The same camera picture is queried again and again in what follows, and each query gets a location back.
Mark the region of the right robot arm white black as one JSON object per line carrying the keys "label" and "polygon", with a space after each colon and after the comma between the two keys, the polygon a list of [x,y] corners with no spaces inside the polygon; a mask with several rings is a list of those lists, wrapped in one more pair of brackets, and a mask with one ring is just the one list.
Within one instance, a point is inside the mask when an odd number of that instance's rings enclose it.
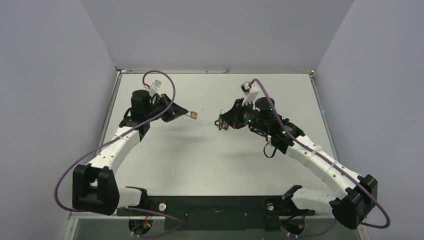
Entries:
{"label": "right robot arm white black", "polygon": [[237,99],[230,110],[220,115],[221,121],[233,129],[248,127],[263,136],[268,144],[301,163],[330,189],[294,185],[282,196],[283,209],[289,214],[331,214],[344,227],[356,229],[376,205],[378,181],[370,174],[362,176],[340,164],[289,119],[276,118],[265,97],[256,101],[257,107],[242,102]]}

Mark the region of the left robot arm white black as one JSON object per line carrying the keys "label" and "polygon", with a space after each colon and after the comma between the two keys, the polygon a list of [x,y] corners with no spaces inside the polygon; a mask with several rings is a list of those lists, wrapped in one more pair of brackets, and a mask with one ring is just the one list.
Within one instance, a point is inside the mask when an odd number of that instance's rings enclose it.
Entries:
{"label": "left robot arm white black", "polygon": [[136,215],[150,209],[147,190],[141,187],[119,187],[116,172],[131,150],[138,145],[150,123],[157,119],[165,123],[181,116],[197,118],[197,113],[172,102],[166,94],[155,90],[136,90],[131,107],[124,114],[112,143],[105,145],[87,164],[78,164],[72,172],[72,207],[77,211],[110,216],[116,210],[129,207]]}

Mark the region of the orange padlock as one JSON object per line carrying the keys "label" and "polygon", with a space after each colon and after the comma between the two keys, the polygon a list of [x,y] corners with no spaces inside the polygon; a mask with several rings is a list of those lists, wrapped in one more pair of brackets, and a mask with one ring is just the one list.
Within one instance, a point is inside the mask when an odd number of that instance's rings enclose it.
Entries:
{"label": "orange padlock", "polygon": [[228,130],[229,124],[226,121],[223,121],[222,119],[218,119],[214,122],[215,126],[218,127],[218,130]]}

